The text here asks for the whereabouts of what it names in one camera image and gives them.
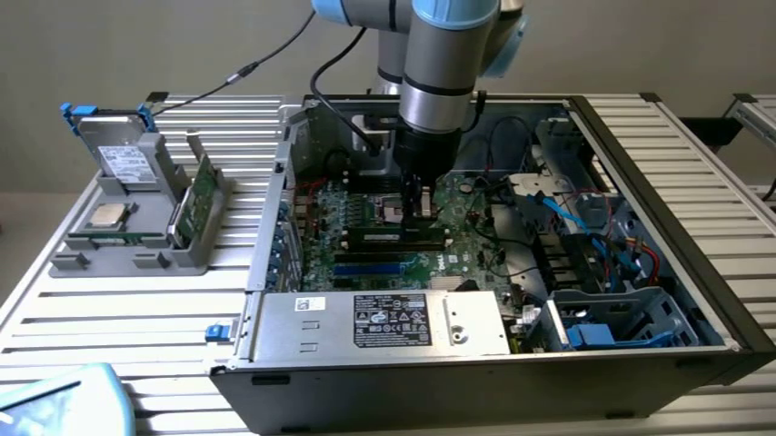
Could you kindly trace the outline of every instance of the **power supply label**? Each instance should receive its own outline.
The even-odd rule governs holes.
[[[432,344],[424,293],[358,294],[353,299],[353,342],[357,347],[420,347]]]

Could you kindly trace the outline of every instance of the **capacitor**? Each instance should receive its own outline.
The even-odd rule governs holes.
[[[474,186],[472,186],[469,183],[461,183],[458,185],[458,191],[466,195],[469,195],[470,193],[474,192]]]

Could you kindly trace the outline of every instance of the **open computer chassis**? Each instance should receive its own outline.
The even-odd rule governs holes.
[[[389,144],[397,97],[332,98]],[[251,431],[644,417],[774,358],[584,97],[489,97],[412,234],[397,180],[390,149],[370,157],[311,98],[286,106],[211,371]]]

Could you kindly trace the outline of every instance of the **sticker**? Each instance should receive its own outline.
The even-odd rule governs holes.
[[[418,347],[432,344],[424,293],[360,294],[353,299],[353,342],[357,347]]]
[[[122,183],[153,183],[157,180],[146,155],[133,146],[98,147],[112,175]]]
[[[297,298],[294,310],[297,312],[325,311],[326,297]]]

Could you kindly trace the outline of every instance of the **slotted metal table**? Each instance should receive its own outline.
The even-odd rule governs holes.
[[[167,104],[186,96],[170,97]],[[637,94],[588,99],[641,172],[776,339],[776,216],[661,103]],[[231,345],[205,328],[239,316],[274,152],[281,97],[211,97],[158,119],[178,164],[194,166],[187,128],[237,182],[210,270],[201,277],[52,279],[46,259],[96,193],[88,185],[0,310],[0,391],[108,362],[137,408],[141,434],[247,435],[205,375]],[[776,363],[730,387],[704,387],[647,420],[398,431],[445,435],[755,435],[776,432]]]
[[[736,94],[727,117],[735,118],[776,152],[776,95]]]

